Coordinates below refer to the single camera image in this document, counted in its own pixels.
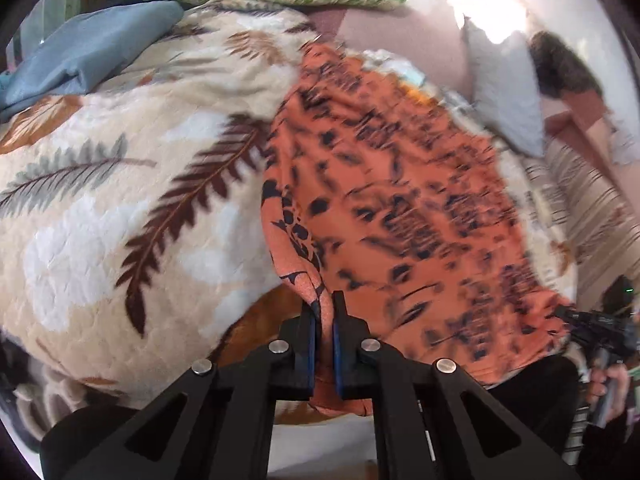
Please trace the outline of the person right hand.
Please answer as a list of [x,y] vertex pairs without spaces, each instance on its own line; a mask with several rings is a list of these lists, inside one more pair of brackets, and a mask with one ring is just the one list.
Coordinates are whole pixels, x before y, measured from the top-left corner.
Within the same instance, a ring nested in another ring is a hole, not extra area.
[[592,408],[592,423],[604,428],[609,422],[628,413],[630,377],[624,364],[614,364],[606,370],[591,367],[586,402]]

